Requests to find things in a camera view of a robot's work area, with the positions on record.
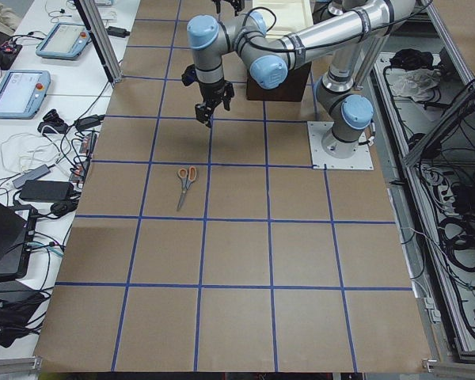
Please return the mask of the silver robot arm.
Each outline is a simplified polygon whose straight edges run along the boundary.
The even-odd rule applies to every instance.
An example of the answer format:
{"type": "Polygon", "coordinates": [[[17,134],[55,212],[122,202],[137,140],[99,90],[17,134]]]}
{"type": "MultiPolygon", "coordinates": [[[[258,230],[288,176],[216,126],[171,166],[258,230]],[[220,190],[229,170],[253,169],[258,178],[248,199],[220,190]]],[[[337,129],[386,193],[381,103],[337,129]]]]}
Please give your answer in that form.
{"type": "Polygon", "coordinates": [[[331,112],[354,85],[354,70],[367,40],[384,40],[412,16],[414,1],[344,1],[342,12],[309,28],[267,40],[266,23],[256,10],[222,23],[211,15],[197,15],[187,25],[193,64],[182,75],[190,86],[198,83],[203,97],[196,119],[211,126],[219,105],[230,109],[234,88],[224,78],[222,57],[236,53],[255,82],[275,89],[290,71],[332,54],[328,70],[316,88],[317,101],[331,112]]]}
{"type": "MultiPolygon", "coordinates": [[[[229,3],[230,6],[234,9],[235,14],[239,14],[245,8],[245,0],[224,0],[225,2],[229,3]]],[[[216,13],[221,13],[221,2],[222,0],[212,0],[215,4],[216,13]]]]}

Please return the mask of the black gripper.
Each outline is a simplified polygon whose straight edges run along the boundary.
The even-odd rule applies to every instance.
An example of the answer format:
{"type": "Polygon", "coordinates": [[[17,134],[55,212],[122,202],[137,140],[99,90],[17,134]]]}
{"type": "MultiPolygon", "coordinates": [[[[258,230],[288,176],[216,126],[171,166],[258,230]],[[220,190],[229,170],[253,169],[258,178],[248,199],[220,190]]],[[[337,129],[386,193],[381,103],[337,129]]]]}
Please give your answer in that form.
{"type": "Polygon", "coordinates": [[[217,104],[223,102],[226,111],[230,111],[230,102],[234,97],[234,86],[225,79],[214,83],[199,83],[203,102],[195,104],[196,119],[208,128],[212,128],[211,118],[217,104]]]}

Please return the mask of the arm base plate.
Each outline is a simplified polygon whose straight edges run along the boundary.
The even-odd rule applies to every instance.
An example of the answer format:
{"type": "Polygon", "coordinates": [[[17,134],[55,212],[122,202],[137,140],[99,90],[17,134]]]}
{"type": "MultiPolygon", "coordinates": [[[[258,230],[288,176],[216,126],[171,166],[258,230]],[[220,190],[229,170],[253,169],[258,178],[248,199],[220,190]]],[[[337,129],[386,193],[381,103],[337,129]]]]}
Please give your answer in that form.
{"type": "Polygon", "coordinates": [[[358,142],[345,143],[333,135],[333,122],[307,123],[310,141],[312,166],[314,169],[327,170],[365,170],[374,169],[365,134],[358,142]]]}

